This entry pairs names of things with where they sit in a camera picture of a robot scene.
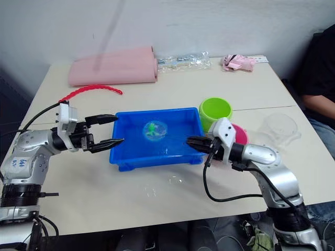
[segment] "person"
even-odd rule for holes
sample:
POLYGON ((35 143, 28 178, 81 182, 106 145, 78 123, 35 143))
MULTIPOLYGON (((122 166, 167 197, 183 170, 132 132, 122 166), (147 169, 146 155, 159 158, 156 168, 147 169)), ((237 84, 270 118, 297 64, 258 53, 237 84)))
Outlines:
MULTIPOLYGON (((294 86, 309 122, 335 159, 335 25, 314 37, 294 86)), ((335 202, 311 205, 316 220, 335 222, 335 202)))

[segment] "white table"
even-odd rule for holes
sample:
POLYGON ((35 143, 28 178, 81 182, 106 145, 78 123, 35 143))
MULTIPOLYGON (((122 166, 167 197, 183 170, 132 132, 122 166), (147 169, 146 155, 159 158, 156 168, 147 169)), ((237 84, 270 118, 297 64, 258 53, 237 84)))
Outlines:
MULTIPOLYGON (((66 85, 67 69, 68 66, 50 68, 23 124, 72 90, 66 85)), ((294 118, 302 136, 282 149, 281 154, 286 166, 299 180, 305 203, 335 200, 335 191, 329 189, 335 177, 335 162, 268 64, 257 64, 253 73, 225 73, 214 65, 209 71, 160 75, 155 84, 117 87, 125 92, 123 96, 94 90, 73 98, 71 105, 78 108, 83 118, 119 110, 172 108, 171 104, 175 104, 174 107, 197 107, 206 97, 222 96, 234 107, 232 122, 246 128, 250 134, 260 127, 266 116, 275 112, 287 114, 294 118), (241 93, 242 86, 249 91, 241 93), (193 87, 191 96, 186 91, 193 87), (171 88, 178 88, 182 93, 172 96, 171 88), (273 94, 261 95, 261 90, 273 90, 273 94)), ((54 113, 42 117, 31 129, 54 127, 51 123, 55 119, 54 113)), ((110 124, 93 127, 95 141, 109 138, 112 130, 110 124)), ((40 199, 41 214, 52 219, 61 234, 124 229, 266 209, 262 198, 227 203, 211 201, 204 192, 202 165, 168 165, 120 173, 108 159, 109 151, 96 154, 67 151, 51 158, 42 190, 59 192, 60 196, 40 199)), ((218 198, 260 192, 251 174, 234 171, 218 162, 212 164, 207 177, 211 193, 218 198)))

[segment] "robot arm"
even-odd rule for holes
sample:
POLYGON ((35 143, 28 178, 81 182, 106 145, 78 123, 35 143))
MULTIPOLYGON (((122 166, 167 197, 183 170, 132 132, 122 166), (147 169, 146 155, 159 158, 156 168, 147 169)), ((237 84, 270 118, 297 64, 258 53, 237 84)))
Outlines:
POLYGON ((12 155, 4 162, 4 186, 0 201, 0 249, 38 250, 41 224, 38 200, 58 193, 41 192, 51 156, 61 151, 96 153, 120 144, 123 139, 108 139, 97 144, 89 128, 93 124, 117 120, 114 115, 97 115, 77 122, 76 109, 60 104, 58 126, 51 130, 30 130, 14 143, 12 155))
POLYGON ((326 251, 311 225, 295 175, 282 163, 278 151, 265 145, 235 143, 236 132, 227 118, 213 123, 208 136, 189 137, 187 143, 198 151, 208 153, 205 170, 212 158, 232 161, 232 168, 247 170, 256 178, 274 222, 279 244, 276 250, 326 251))

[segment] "jeans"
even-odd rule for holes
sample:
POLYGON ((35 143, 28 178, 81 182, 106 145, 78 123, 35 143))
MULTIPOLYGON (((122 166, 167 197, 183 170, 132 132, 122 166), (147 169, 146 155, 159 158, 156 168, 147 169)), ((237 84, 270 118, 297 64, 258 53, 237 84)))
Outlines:
MULTIPOLYGON (((335 159, 335 130, 315 119, 308 120, 335 159)), ((335 201, 307 206, 307 212, 317 221, 335 223, 335 201)))

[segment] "red flexible strip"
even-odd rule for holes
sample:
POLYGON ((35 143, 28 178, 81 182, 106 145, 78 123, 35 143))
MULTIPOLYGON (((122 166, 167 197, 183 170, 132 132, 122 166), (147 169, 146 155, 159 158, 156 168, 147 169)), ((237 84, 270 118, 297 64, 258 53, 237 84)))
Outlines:
POLYGON ((70 98, 73 98, 74 96, 76 96, 79 93, 83 93, 83 92, 85 92, 87 90, 95 90, 95 89, 106 89, 106 90, 111 90, 112 92, 116 92, 116 93, 118 93, 120 95, 123 94, 123 92, 121 90, 115 89, 115 88, 107 86, 107 85, 88 85, 88 86, 85 86, 85 87, 81 87, 78 90, 75 90, 74 92, 71 92, 66 97, 64 97, 61 100, 59 100, 58 102, 69 100, 70 98))

